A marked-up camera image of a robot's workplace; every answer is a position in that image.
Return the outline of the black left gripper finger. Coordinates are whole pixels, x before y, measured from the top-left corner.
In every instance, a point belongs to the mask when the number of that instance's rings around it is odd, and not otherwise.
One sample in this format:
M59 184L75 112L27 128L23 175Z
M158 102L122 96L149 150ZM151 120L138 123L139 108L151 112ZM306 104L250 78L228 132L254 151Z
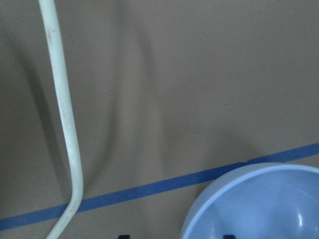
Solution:
M130 239L130 235L119 235L118 239Z

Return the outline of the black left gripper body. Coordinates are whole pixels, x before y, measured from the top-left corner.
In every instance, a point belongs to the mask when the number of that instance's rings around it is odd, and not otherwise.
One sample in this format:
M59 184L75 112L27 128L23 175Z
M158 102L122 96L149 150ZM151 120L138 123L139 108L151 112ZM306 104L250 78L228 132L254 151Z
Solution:
M223 239L236 239L235 235L224 235Z

